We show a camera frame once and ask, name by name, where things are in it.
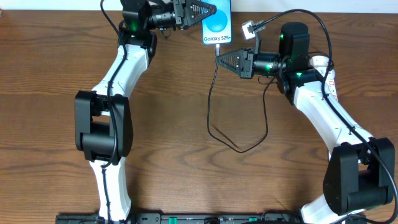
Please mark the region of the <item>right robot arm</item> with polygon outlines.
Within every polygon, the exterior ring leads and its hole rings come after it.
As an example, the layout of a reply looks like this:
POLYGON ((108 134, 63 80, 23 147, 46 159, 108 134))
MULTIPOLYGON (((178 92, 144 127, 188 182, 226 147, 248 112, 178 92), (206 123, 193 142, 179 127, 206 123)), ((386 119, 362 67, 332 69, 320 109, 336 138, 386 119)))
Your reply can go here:
POLYGON ((394 146, 388 138, 376 139, 339 104, 333 62, 327 54, 243 48, 217 55, 216 64, 241 78, 271 77, 326 144, 323 193, 300 209, 303 222, 363 221, 360 212, 397 202, 394 146))

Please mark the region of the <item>blue Galaxy smartphone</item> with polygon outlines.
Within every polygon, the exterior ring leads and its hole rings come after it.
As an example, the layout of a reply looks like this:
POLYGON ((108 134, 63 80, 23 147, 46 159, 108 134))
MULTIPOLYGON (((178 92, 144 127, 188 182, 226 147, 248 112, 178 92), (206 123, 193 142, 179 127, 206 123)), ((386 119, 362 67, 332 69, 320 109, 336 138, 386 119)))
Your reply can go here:
POLYGON ((226 44, 233 40, 231 0, 204 0, 215 5, 216 13, 202 21, 202 39, 205 45, 226 44))

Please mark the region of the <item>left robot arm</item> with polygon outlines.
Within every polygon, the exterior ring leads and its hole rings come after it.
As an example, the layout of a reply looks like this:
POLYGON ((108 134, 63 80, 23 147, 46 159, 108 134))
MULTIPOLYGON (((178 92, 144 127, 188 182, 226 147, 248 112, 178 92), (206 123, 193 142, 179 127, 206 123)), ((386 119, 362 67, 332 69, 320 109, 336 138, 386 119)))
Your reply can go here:
POLYGON ((89 223, 127 223, 132 201, 127 192, 125 160, 134 139, 129 98, 148 69, 157 47, 156 30, 189 29, 216 14, 203 1, 121 0, 123 19, 112 28, 118 53, 104 78, 75 97, 75 144, 92 167, 100 209, 89 223))

